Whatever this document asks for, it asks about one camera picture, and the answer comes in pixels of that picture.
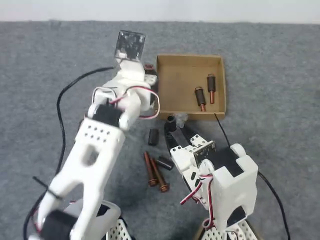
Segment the white robotic arm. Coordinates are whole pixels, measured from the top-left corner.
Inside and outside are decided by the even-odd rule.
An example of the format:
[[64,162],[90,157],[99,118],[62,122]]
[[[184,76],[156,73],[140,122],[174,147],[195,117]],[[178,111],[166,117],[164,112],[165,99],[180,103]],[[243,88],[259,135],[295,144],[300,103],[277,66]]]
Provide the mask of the white robotic arm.
[[188,126],[181,131],[190,145],[178,145],[171,135],[174,144],[168,146],[190,190],[180,204],[191,198],[201,203],[209,211],[209,218],[202,224],[205,229],[231,230],[254,211],[258,166],[238,143],[216,151],[215,142],[206,141]]
[[[61,231],[56,234],[56,239],[100,240],[117,222],[121,211],[113,203],[104,202],[108,210],[97,215],[105,185],[124,143],[124,131],[132,126],[141,112],[153,106],[152,94],[159,100],[151,90],[157,79],[145,76],[140,62],[144,40],[140,33],[119,33],[115,57],[121,69],[114,79],[93,91],[92,104],[75,137],[74,146],[48,187],[64,198],[75,186],[83,184],[83,199],[62,212],[57,210],[60,200],[50,192],[45,194],[37,215],[37,227],[44,239]],[[136,46],[134,55],[128,42]],[[97,157],[91,162],[93,154]]]

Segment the copper screw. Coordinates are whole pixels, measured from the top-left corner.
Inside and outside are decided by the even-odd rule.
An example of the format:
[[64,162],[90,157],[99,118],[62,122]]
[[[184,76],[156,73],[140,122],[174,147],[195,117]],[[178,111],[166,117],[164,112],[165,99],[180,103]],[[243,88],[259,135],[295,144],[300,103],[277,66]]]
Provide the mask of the copper screw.
[[214,91],[210,91],[210,103],[214,104],[215,103],[215,92]]
[[154,175],[154,172],[152,171],[152,167],[150,165],[150,157],[147,151],[144,152],[144,160],[145,160],[145,165],[146,165],[146,170],[148,172],[148,177],[149,177],[149,186],[154,187],[155,185],[158,184],[158,180]]
[[156,161],[154,158],[151,158],[150,159],[150,162],[151,162],[151,165],[153,167],[153,170],[154,170],[154,173],[156,175],[156,178],[158,179],[159,181],[159,184],[160,184],[160,191],[162,193],[165,193],[169,190],[169,184],[165,182],[165,179],[164,177],[161,175],[159,169],[158,169],[158,166],[156,164]]
[[200,104],[201,112],[206,111],[206,106],[204,104]]

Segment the white wall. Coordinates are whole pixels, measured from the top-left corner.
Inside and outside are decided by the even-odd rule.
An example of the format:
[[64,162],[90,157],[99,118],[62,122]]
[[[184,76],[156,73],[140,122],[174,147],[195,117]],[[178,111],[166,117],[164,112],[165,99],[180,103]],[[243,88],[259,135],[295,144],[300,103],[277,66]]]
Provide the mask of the white wall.
[[0,0],[0,21],[320,24],[320,0]]

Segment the brown cardboard tray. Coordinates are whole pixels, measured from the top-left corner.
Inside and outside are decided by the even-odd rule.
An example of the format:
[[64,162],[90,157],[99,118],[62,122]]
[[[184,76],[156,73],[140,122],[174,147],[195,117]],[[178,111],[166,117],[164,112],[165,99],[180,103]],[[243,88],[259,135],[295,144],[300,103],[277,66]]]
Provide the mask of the brown cardboard tray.
[[[227,108],[224,61],[219,55],[159,54],[156,60],[159,79],[161,119],[174,113],[187,113],[190,120],[223,119]],[[208,74],[215,75],[214,104],[210,104]],[[197,104],[195,88],[202,87],[206,111]]]

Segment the gray carpet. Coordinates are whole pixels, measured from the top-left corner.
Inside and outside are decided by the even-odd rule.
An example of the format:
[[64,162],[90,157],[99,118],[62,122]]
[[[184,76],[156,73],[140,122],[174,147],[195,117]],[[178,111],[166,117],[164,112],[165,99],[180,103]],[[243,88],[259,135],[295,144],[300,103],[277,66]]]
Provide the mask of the gray carpet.
[[[25,22],[0,23],[0,239],[19,240],[30,207],[49,183],[62,139],[56,114],[60,90],[92,69],[115,65],[118,30],[147,35],[143,60],[159,53],[219,54],[227,79],[227,114],[222,124],[232,143],[241,143],[279,193],[292,239],[319,239],[320,225],[320,25]],[[68,153],[94,87],[115,72],[98,73],[62,99]],[[167,154],[164,137],[146,145],[148,128],[160,120],[138,121],[105,190],[119,205],[138,240],[192,239],[207,217],[201,206],[179,201],[188,193],[174,169],[163,171],[171,190],[147,186],[142,154]],[[217,147],[226,142],[216,122],[191,124]],[[279,206],[257,180],[255,212],[249,217],[266,240],[284,240]],[[68,196],[81,196],[77,188]]]

